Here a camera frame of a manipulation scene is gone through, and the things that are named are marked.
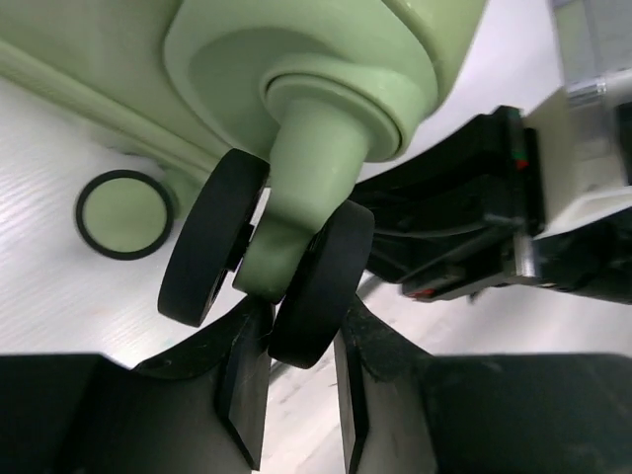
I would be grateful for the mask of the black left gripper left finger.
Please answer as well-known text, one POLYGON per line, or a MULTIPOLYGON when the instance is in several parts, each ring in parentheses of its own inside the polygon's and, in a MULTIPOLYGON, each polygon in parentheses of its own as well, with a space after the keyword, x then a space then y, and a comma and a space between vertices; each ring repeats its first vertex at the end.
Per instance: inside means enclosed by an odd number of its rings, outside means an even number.
POLYGON ((249 473, 262 459, 273 308, 241 300, 134 368, 99 354, 1 359, 5 473, 249 473))

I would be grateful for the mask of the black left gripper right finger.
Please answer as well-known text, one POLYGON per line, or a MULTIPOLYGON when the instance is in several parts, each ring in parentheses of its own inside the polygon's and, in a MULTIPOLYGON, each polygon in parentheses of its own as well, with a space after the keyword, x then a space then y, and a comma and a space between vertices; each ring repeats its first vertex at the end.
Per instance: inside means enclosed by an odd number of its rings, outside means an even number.
POLYGON ((350 473, 627 473, 631 360, 431 355, 355 300, 335 340, 350 473))

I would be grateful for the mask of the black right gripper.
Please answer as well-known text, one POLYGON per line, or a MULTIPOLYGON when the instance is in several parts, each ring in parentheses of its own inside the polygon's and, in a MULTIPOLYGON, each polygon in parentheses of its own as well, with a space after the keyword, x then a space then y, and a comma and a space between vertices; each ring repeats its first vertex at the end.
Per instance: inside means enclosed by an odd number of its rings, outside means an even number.
POLYGON ((501 107, 357 184, 354 201, 375 217, 369 271, 418 301, 513 284, 629 300, 630 212, 546 236, 543 144, 501 107))

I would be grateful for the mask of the green hard-shell suitcase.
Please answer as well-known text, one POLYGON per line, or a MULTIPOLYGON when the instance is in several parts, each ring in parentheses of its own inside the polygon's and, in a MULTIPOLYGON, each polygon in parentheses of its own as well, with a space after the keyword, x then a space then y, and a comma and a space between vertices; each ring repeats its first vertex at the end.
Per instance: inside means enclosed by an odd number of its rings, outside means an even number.
POLYGON ((197 326, 226 275, 279 307, 271 357, 327 350, 373 232, 349 200, 452 89, 482 1, 5 1, 1 74, 209 177, 161 285, 197 326))

